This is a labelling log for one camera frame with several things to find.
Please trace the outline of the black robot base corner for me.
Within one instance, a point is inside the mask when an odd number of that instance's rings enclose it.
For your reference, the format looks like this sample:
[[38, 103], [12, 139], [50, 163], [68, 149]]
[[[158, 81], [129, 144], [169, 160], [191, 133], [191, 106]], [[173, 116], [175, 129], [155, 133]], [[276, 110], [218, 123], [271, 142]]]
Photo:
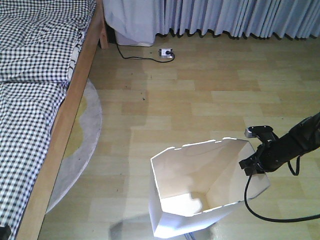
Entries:
[[9, 225], [0, 227], [0, 240], [8, 240], [11, 235], [11, 228]]

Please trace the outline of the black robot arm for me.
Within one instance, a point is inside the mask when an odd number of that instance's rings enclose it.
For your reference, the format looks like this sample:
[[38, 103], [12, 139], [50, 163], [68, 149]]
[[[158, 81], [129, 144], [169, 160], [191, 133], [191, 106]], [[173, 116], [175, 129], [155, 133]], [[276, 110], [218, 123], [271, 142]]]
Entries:
[[250, 126], [245, 129], [247, 138], [258, 138], [262, 144], [256, 152], [239, 162], [247, 176], [274, 172], [295, 157], [320, 147], [320, 114], [307, 117], [278, 137], [268, 125]]

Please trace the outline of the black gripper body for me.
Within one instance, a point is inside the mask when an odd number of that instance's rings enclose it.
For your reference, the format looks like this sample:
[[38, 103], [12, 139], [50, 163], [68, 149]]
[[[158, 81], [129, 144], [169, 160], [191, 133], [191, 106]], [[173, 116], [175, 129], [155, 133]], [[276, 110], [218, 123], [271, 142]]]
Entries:
[[268, 149], [267, 145], [261, 144], [255, 153], [238, 163], [247, 176], [274, 172], [283, 165], [278, 159], [267, 155]]

